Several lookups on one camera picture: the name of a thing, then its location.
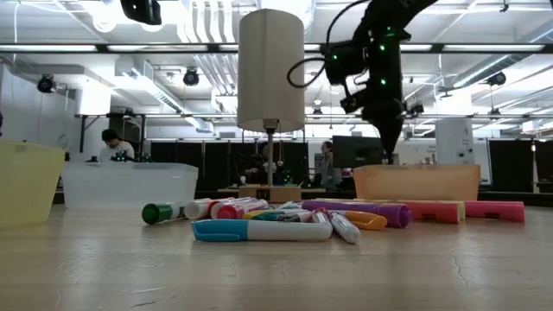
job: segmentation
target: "ceiling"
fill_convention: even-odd
[[[206,30],[209,41],[215,41],[210,32],[210,3],[218,5],[219,31],[224,36],[223,9],[224,1],[198,1],[194,4],[193,20],[199,18],[198,5],[206,6]],[[280,0],[294,7],[301,0]],[[306,42],[325,41],[327,27],[351,0],[318,0],[313,14],[313,23]],[[104,4],[100,1],[3,1],[0,3],[0,41],[3,43],[182,43],[178,36],[178,23],[186,22],[187,14],[182,1],[160,1],[164,26],[156,32],[146,31],[140,24],[123,17],[112,17],[116,27],[109,32],[98,31],[95,22]],[[509,0],[509,10],[499,11],[503,7],[502,0],[440,0],[432,7],[417,16],[408,26],[407,31],[413,35],[412,42],[462,42],[462,43],[522,43],[531,42],[545,30],[553,29],[553,12],[549,0]],[[234,0],[232,4],[232,33],[238,39],[238,23],[242,16],[256,9],[254,0]],[[348,11],[334,26],[332,41],[347,40],[359,23],[364,6],[358,6]],[[402,68],[404,72],[404,95],[410,101],[420,101],[428,113],[435,113],[435,102],[441,100],[443,93],[437,91],[438,86],[450,86],[455,77],[461,77],[469,71],[490,65],[494,60],[508,55],[490,54],[403,54]],[[221,113],[232,112],[236,99],[222,98],[217,103],[213,95],[219,92],[213,88],[203,73],[203,66],[194,60],[191,54],[135,54],[135,64],[145,60],[154,68],[154,81],[163,87],[169,95],[182,103],[191,112]],[[105,85],[114,90],[113,105],[131,106],[136,111],[160,113],[160,103],[151,94],[133,85],[125,77],[115,74],[114,64],[118,55],[114,54],[20,54],[18,66],[31,67],[44,65],[77,65],[98,75]],[[220,66],[219,79],[223,89],[232,91],[232,67],[236,68],[236,58],[227,60],[214,58],[212,66]],[[310,63],[305,66],[306,79],[320,68],[321,64]],[[187,67],[198,67],[200,83],[197,86],[185,87],[182,78]],[[500,87],[490,89],[489,86],[473,84],[461,90],[469,92],[473,100],[474,112],[487,113],[491,105],[504,107],[509,114],[520,114],[538,111],[547,112],[547,107],[553,108],[553,57],[547,54],[532,55],[519,62],[513,62],[503,68],[507,82]],[[67,75],[63,82],[70,86],[80,83],[79,79],[71,81]],[[348,85],[355,89],[353,79]],[[331,87],[324,74],[313,85],[306,89],[306,111],[311,113],[315,102],[322,107],[324,113],[340,114],[340,100],[344,92],[340,87]],[[502,123],[502,128],[509,124],[515,126],[522,120],[513,119]]]

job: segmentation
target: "translucent storage bin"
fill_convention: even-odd
[[[65,152],[0,139],[0,229],[45,222]]]
[[[67,208],[141,210],[192,200],[198,169],[179,163],[71,163],[62,174]]]

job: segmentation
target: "wooden table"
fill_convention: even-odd
[[[553,213],[526,219],[212,244],[187,221],[56,206],[0,232],[0,310],[550,310]]]

